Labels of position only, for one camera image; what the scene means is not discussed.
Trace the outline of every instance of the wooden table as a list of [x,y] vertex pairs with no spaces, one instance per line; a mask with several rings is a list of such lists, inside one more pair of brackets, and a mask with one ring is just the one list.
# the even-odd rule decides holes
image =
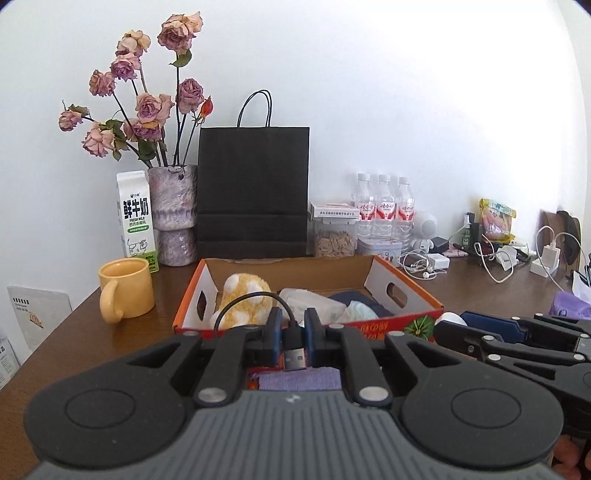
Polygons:
[[[156,307],[114,327],[100,317],[97,290],[41,344],[0,392],[0,480],[20,478],[38,463],[22,427],[29,399],[57,380],[171,335],[174,315],[195,267],[161,267],[154,275]],[[497,266],[492,273],[504,276]],[[446,275],[421,285],[446,311],[476,310],[502,317],[546,313],[557,290],[549,280],[530,274],[528,267],[516,269],[508,281],[497,285],[466,258],[452,259]]]

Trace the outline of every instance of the purple towel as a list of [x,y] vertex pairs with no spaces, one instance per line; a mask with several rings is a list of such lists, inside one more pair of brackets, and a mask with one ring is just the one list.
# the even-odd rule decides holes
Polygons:
[[256,375],[259,390],[311,391],[340,390],[340,372],[337,368],[321,367],[293,372],[263,372]]
[[591,305],[567,291],[558,291],[550,306],[551,315],[591,320]]

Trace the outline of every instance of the water bottle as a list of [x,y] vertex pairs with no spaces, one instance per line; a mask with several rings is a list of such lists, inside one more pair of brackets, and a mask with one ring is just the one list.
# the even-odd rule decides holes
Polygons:
[[357,190],[353,195],[353,206],[359,209],[359,222],[357,223],[357,236],[360,238],[371,237],[372,221],[375,214],[375,197],[369,184],[369,173],[357,175]]
[[400,197],[396,211],[396,230],[398,241],[402,242],[402,251],[411,250],[411,230],[414,217],[414,195],[410,189],[410,182],[406,177],[400,177]]
[[392,225],[396,216],[396,198],[390,192],[390,175],[380,175],[378,181],[372,236],[390,240],[392,238]]

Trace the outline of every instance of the small white box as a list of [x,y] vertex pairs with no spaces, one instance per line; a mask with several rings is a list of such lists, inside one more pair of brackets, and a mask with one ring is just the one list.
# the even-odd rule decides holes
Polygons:
[[449,268],[449,258],[442,254],[427,254],[429,257],[429,264],[433,270],[445,270]]

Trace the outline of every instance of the flower vase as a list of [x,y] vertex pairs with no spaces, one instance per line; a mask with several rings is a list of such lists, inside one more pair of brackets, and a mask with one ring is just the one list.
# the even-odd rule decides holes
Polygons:
[[197,166],[148,169],[158,262],[182,267],[197,260]]

